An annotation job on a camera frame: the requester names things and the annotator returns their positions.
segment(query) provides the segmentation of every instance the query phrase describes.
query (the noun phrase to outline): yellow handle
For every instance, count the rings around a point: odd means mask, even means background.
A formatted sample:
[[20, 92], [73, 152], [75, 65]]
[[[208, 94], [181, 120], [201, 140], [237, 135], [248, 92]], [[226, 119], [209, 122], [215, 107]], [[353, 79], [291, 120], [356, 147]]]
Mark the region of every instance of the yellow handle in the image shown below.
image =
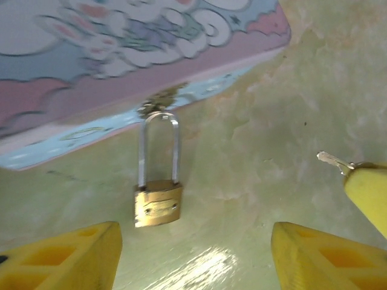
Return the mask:
[[344, 189], [350, 200], [387, 238], [387, 168], [354, 169]]

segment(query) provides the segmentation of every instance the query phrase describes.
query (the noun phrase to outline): padlock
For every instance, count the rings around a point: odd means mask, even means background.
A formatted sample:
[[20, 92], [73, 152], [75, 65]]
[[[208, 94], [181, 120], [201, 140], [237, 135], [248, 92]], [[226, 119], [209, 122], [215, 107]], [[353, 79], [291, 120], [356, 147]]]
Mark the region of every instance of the padlock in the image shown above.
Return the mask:
[[[167, 118], [174, 130], [172, 154], [172, 178], [167, 180], [146, 180], [148, 124], [156, 117]], [[179, 182], [180, 136], [176, 116], [167, 111], [151, 113], [141, 124], [138, 146], [138, 184], [135, 186], [134, 226], [148, 227], [162, 225], [180, 218], [183, 186]]]

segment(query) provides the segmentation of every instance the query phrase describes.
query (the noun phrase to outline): yellow plastic part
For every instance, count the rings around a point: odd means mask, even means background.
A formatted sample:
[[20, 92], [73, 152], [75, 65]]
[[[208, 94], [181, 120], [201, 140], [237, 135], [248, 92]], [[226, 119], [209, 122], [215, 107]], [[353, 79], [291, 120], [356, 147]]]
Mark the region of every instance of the yellow plastic part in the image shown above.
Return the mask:
[[0, 254], [1, 290], [111, 290], [120, 226], [104, 222]]
[[387, 170], [358, 168], [344, 185], [347, 196], [387, 238]]
[[282, 290], [385, 290], [387, 251], [277, 222], [272, 255]]

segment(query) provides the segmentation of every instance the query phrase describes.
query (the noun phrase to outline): padlock body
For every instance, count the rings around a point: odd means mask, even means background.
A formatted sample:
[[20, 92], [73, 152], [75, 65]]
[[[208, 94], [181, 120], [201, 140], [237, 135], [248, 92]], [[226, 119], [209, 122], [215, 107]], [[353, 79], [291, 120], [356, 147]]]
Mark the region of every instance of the padlock body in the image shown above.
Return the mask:
[[162, 225], [179, 219], [182, 193], [183, 186], [168, 179], [149, 181], [145, 189], [136, 186], [134, 226]]

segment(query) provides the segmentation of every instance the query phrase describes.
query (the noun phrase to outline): decorated box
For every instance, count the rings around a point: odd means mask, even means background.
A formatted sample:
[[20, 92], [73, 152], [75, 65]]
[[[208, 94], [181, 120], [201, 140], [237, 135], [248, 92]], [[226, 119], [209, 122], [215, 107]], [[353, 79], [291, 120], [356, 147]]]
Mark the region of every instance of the decorated box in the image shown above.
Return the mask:
[[0, 0], [0, 166], [22, 170], [227, 89], [285, 47], [277, 0]]

